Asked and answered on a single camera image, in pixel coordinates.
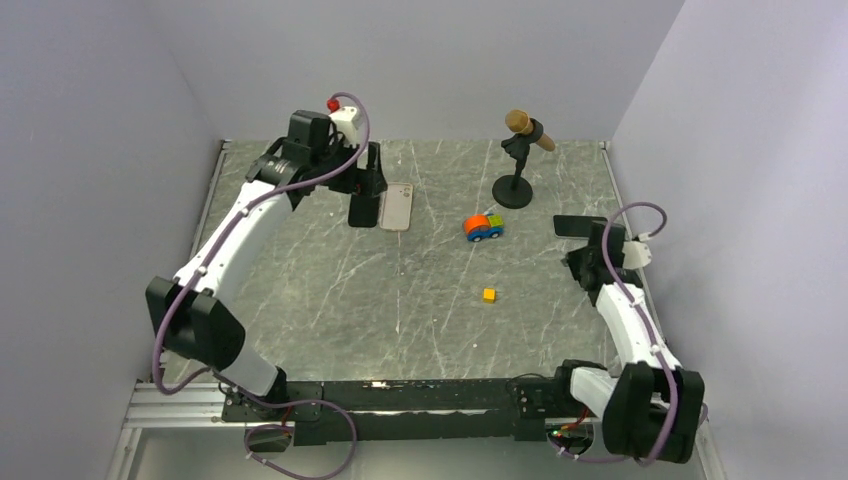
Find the beige phone case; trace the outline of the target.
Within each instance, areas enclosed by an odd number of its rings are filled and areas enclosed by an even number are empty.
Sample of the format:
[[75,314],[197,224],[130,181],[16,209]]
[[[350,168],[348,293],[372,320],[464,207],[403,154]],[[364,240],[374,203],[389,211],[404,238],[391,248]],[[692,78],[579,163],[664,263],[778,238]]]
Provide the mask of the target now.
[[392,182],[382,194],[378,226],[387,231],[404,232],[410,228],[414,186]]

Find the black phone case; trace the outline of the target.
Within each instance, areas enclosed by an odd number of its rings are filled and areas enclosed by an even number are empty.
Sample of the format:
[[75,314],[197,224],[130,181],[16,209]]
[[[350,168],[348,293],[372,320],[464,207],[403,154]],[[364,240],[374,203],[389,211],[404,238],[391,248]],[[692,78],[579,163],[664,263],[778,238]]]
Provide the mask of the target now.
[[375,228],[379,221],[382,193],[362,190],[350,197],[347,224],[352,228]]

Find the black smartphone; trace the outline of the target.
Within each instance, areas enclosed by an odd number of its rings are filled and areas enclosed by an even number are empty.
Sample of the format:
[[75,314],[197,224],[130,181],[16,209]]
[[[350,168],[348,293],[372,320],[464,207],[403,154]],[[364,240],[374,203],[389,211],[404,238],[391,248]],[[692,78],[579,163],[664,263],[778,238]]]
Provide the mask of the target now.
[[552,225],[554,235],[563,239],[589,239],[595,225],[605,225],[607,219],[601,216],[554,215]]

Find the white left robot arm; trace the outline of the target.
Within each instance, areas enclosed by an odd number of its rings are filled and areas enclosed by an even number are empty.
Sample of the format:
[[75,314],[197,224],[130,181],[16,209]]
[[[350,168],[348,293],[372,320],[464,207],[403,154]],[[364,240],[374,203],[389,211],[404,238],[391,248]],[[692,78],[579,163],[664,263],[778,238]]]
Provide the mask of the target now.
[[384,191],[379,147],[370,139],[363,107],[293,113],[287,134],[253,161],[236,200],[203,246],[172,277],[148,284],[152,374],[161,393],[173,395],[185,386],[163,382],[161,356],[170,352],[229,381],[248,395],[248,407],[261,419],[285,411],[285,371],[248,345],[245,326],[227,305],[268,237],[318,186],[353,198],[376,198]]

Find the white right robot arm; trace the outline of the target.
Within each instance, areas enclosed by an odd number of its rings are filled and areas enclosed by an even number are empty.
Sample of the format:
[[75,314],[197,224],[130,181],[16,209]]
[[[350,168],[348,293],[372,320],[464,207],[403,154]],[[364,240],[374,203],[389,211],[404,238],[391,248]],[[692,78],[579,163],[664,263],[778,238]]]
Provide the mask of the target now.
[[662,339],[645,304],[638,272],[629,260],[650,258],[646,244],[626,238],[620,224],[602,217],[572,216],[569,238],[585,246],[563,260],[604,319],[622,371],[589,363],[564,363],[563,381],[551,390],[553,406],[572,416],[584,407],[600,419],[601,435],[614,455],[684,464],[692,456],[701,422],[705,383],[685,369]]

